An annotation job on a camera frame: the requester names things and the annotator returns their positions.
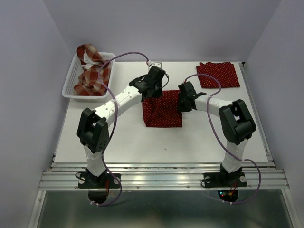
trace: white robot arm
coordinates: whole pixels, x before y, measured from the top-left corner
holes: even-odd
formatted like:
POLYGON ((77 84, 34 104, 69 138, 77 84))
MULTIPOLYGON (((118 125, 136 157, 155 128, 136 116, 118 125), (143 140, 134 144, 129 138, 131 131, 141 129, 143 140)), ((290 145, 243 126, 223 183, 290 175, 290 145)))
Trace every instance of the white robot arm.
MULTIPOLYGON (((85 147, 87 156, 86 178, 89 182, 98 183, 105 176, 106 170, 102 163, 103 152, 108 146, 110 137, 108 128, 120 115, 132 106, 146 98, 162 95, 162 78, 165 71, 152 66, 147 75, 134 79, 116 96, 95 110, 85 109, 81 114, 77 136, 85 147), (118 106, 118 116, 115 116, 115 103, 118 106)), ((208 96, 205 93, 196 93, 191 82, 179 85, 177 109, 181 112, 191 110, 207 111, 208 96)), ((244 101, 224 101, 211 98, 209 112, 220 118, 224 136, 227 139, 225 158, 220 166, 219 173, 204 173, 206 188, 230 187, 237 182, 238 187, 245 187, 245 181, 240 177, 242 172, 241 161, 245 145, 256 125, 244 101)))
POLYGON ((109 144, 109 126, 132 106, 146 98, 160 97, 162 95, 162 78, 165 71, 152 66, 148 74, 135 78, 129 85, 116 96, 95 110, 85 109, 81 113, 77 136, 83 144, 87 157, 86 180, 91 183, 102 182, 106 168, 102 156, 109 144), (118 115, 115 116, 115 103, 118 115))
MULTIPOLYGON (((198 110, 207 112, 209 96, 206 93, 197 94, 191 82, 179 85, 179 89, 178 111, 198 110)), ((220 172, 204 173, 204 187, 229 187, 233 183, 237 183, 238 187, 245 187, 246 182, 240 180, 241 177, 245 176, 242 172, 241 161, 248 139, 256 130, 255 122, 242 100, 232 102, 210 98, 209 113, 220 118, 227 145, 220 172)))

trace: plaid cloth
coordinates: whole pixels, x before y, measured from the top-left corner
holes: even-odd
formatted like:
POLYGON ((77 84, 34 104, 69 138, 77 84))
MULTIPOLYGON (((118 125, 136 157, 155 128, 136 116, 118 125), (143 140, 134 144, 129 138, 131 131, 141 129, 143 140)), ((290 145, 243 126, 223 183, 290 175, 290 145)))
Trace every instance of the plaid cloth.
MULTIPOLYGON (((95 47, 91 44, 83 44, 77 48, 77 56, 80 59, 84 72, 78 77, 79 81, 74 86, 74 95, 80 96, 102 96, 106 89, 98 80, 98 71, 104 64, 95 47)), ((100 72, 103 83, 108 85, 111 73, 111 64, 108 64, 100 72)))
POLYGON ((177 111, 179 90, 163 91, 161 97, 142 102, 143 121, 146 127, 182 127, 182 114, 177 111))
MULTIPOLYGON (((232 63, 199 63, 196 71, 198 74, 213 76, 220 82, 222 88, 239 87, 238 76, 232 63)), ((212 78, 206 76, 199 76, 199 83, 202 88, 218 88, 218 84, 212 78)))

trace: cable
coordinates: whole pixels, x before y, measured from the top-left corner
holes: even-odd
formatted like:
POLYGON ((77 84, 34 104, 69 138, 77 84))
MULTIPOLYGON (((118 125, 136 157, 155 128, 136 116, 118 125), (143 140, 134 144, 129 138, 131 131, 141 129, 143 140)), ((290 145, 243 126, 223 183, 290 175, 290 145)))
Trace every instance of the cable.
POLYGON ((165 87, 165 86, 166 86, 166 85, 169 83, 169 75, 168 75, 168 74, 166 74, 166 73, 165 73, 165 75, 166 75, 166 77, 167 77, 168 81, 166 82, 166 84, 165 84, 163 87, 159 87, 159 88, 161 88, 161 89, 162 89, 162 88, 164 88, 164 87, 165 87))
MULTIPOLYGON (((105 89, 109 92, 109 94, 111 95, 111 97, 112 97, 113 100, 114 100, 114 105, 115 105, 115 118, 114 118, 113 129, 112 129, 112 132, 111 132, 111 135, 110 135, 110 138, 109 138, 109 143, 110 143, 110 141, 111 141, 111 139, 112 139, 112 137, 113 137, 114 131, 115 131, 115 129, 116 129, 117 118, 118 118, 118 105, 117 105, 117 102, 116 102, 115 95, 114 95, 113 92, 108 88, 108 86, 103 82, 103 80, 100 78, 100 72, 101 72, 101 70, 102 70, 106 65, 108 65, 108 64, 109 64, 111 61, 113 61, 114 59, 117 59, 117 58, 122 57, 122 56, 129 55, 129 54, 138 54, 138 55, 141 55, 141 56, 145 57, 145 59, 147 60, 147 61, 146 61, 146 64, 147 64, 148 66, 151 65, 151 61, 148 59, 148 57, 147 57, 145 54, 140 53, 140 52, 136 52, 136 51, 132 51, 132 52, 127 52, 127 53, 124 53, 124 54, 121 54, 121 55, 118 55, 118 56, 115 56, 115 57, 111 58, 110 60, 106 61, 106 62, 100 67, 100 69, 99 69, 99 71, 98 71, 98 80, 99 80, 100 83, 105 87, 105 89)), ((114 200, 112 200, 111 202, 106 203, 106 204, 96 204, 96 203, 94 203, 93 201, 89 200, 89 201, 91 202, 91 204, 96 205, 96 206, 98 206, 98 207, 105 207, 105 206, 109 206, 109 205, 113 204, 114 202, 116 202, 116 201, 118 200, 118 198, 121 196, 122 191, 123 191, 123 187, 122 187, 121 181, 120 181, 120 180, 119 180, 119 179, 110 171, 110 169, 107 167, 107 165, 106 165, 106 163, 105 163, 105 159, 104 159, 104 153, 105 153, 105 151, 102 151, 102 154, 101 154, 101 161, 102 161, 104 167, 106 168, 106 170, 109 172, 109 174, 118 182, 120 190, 119 190, 118 196, 117 196, 114 200)))
POLYGON ((105 190, 106 190, 106 193, 107 193, 107 196, 109 196, 109 192, 110 192, 110 190, 109 190, 109 185, 110 185, 110 181, 109 181, 109 179, 106 181, 106 184, 105 184, 105 190))
POLYGON ((233 188, 233 187, 231 187, 231 189, 229 190, 229 193, 228 193, 228 195, 230 195, 230 196, 236 191, 236 189, 237 189, 237 182, 234 182, 234 189, 233 189, 233 191, 231 192, 232 188, 233 188))
POLYGON ((234 184, 231 185, 231 188, 230 188, 229 192, 231 192, 231 190, 233 189, 233 187, 236 188, 236 183, 237 182, 234 182, 234 184))
POLYGON ((100 80, 100 72, 101 72, 101 70, 102 70, 106 65, 108 65, 108 64, 109 64, 111 61, 113 61, 114 59, 120 58, 120 57, 122 57, 122 56, 129 55, 129 54, 138 54, 138 55, 141 55, 141 56, 143 56, 143 57, 147 60, 147 61, 146 61, 146 64, 148 65, 148 67, 152 65, 150 59, 148 59, 148 57, 147 57, 145 54, 143 54, 143 53, 141 53, 141 52, 137 52, 137 51, 126 52, 126 53, 123 53, 123 54, 121 54, 121 55, 115 56, 115 57, 111 58, 110 60, 106 61, 106 62, 100 67, 100 69, 99 69, 99 71, 98 71, 98 80, 100 80))
POLYGON ((85 182, 85 179, 82 179, 81 177, 78 177, 77 174, 80 174, 81 172, 77 172, 75 173, 75 177, 78 179, 78 180, 81 180, 83 182, 85 182))
POLYGON ((233 158, 237 159, 237 160, 240 161, 240 162, 249 161, 249 162, 251 162, 251 163, 256 167, 256 169, 257 169, 258 176, 259 176, 259 180, 258 180, 258 185, 257 185, 256 191, 252 194, 252 196, 249 197, 248 199, 243 200, 243 201, 240 201, 240 202, 234 202, 234 203, 227 202, 227 203, 229 203, 229 204, 235 204, 235 205, 239 205, 239 204, 242 204, 242 203, 246 203, 246 202, 250 201, 252 198, 254 198, 254 197, 256 196, 257 192, 259 191, 259 189, 260 189, 260 187, 261 187, 261 182, 262 182, 261 170, 259 169, 258 165, 257 165, 253 160, 251 160, 251 159, 244 159, 244 160, 242 160, 241 158, 238 158, 237 156, 235 156, 234 154, 232 154, 229 150, 227 150, 227 148, 224 146, 224 144, 220 141, 220 139, 219 139, 219 137, 218 137, 218 134, 217 134, 216 131, 215 131, 215 128, 214 128, 214 125, 213 125, 213 123, 212 123, 211 116, 210 116, 210 106, 209 106, 209 104, 210 104, 210 99, 212 98, 212 96, 218 94, 218 93, 222 90, 222 86, 221 86, 220 82, 219 82, 216 78, 214 78, 214 77, 212 77, 212 76, 210 76, 210 75, 206 75, 206 74, 194 74, 194 75, 190 75, 189 77, 187 77, 187 78, 185 79, 184 83, 187 81, 187 79, 189 79, 189 78, 191 78, 191 77, 194 77, 194 76, 206 76, 206 77, 209 77, 209 78, 213 79, 214 81, 216 81, 216 83, 217 83, 218 86, 219 86, 218 91, 216 91, 215 93, 211 94, 211 95, 208 97, 208 100, 207 100, 207 116, 208 116, 208 120, 209 120, 210 126, 211 126, 211 128, 212 128, 213 134, 214 134, 214 136, 216 137, 216 139, 217 139, 218 143, 220 144, 220 146, 221 146, 221 147, 222 147, 230 156, 232 156, 233 158))

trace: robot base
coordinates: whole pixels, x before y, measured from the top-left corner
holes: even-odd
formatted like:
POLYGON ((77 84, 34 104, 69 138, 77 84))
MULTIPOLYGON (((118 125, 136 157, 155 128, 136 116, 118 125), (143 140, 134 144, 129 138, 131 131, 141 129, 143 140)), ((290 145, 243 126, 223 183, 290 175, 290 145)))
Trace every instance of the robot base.
POLYGON ((245 174, 242 172, 242 168, 239 170, 228 173, 223 166, 220 166, 220 172, 206 172, 203 173, 204 180, 202 180, 201 185, 204 188, 226 188, 231 187, 234 183, 237 187, 246 187, 247 182, 245 174))
MULTIPOLYGON (((121 174, 119 173, 114 173, 114 175, 119 179, 121 178, 121 174)), ((79 177, 86 180, 83 183, 81 183, 81 181, 78 182, 79 189, 105 189, 107 180, 109 180, 109 189, 119 188, 118 183, 115 183, 117 181, 109 173, 101 174, 98 179, 94 181, 90 181, 91 177, 87 172, 80 173, 79 177)))

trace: white arm segment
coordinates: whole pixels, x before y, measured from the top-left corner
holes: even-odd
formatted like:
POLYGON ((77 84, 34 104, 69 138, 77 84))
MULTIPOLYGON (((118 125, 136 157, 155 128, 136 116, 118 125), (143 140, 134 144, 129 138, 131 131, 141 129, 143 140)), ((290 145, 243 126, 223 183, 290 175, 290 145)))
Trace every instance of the white arm segment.
MULTIPOLYGON (((195 106, 196 109, 199 111, 207 111, 207 100, 208 95, 202 95, 195 99, 195 106)), ((219 109, 223 106, 229 106, 231 105, 231 101, 224 101, 216 98, 211 98, 209 102, 210 106, 210 114, 213 114, 217 117, 219 117, 219 109)), ((244 148, 247 144, 247 140, 242 141, 239 145, 235 145, 234 143, 231 143, 227 141, 227 150, 231 152, 236 157, 242 159, 243 158, 243 152, 244 148)), ((222 162, 222 166, 228 173, 232 173, 237 171, 239 168, 241 168, 241 162, 228 153, 225 153, 224 161, 222 162)))
MULTIPOLYGON (((142 94, 138 92, 138 89, 134 86, 127 86, 119 95, 116 96, 116 102, 118 103, 118 116, 123 114, 132 106, 142 101, 142 94)), ((108 126, 115 119, 115 102, 112 100, 103 104, 102 106, 95 109, 96 114, 103 118, 106 118, 108 126)), ((92 153, 91 150, 84 146, 86 153, 87 169, 94 175, 100 176, 104 171, 105 167, 101 161, 102 152, 92 153)))
MULTIPOLYGON (((207 111, 207 100, 208 95, 202 95, 195 99, 195 106, 198 111, 207 111)), ((232 101, 224 101, 216 98, 211 98, 209 102, 210 114, 219 117, 219 109, 223 106, 229 106, 232 104, 232 101)))
MULTIPOLYGON (((233 155, 237 156, 240 159, 243 159, 243 153, 247 142, 248 140, 245 139, 239 145, 235 145, 234 143, 227 141, 226 148, 233 155)), ((222 162, 222 166, 228 173, 235 172, 242 167, 241 161, 235 159, 228 153, 225 153, 225 158, 222 162)))
MULTIPOLYGON (((138 92, 138 89, 134 86, 127 86, 119 95, 116 96, 116 102, 118 103, 118 117, 141 101, 142 94, 138 92)), ((113 101, 113 99, 95 110, 99 117, 106 118, 108 126, 112 124, 115 118, 115 101, 113 101)))

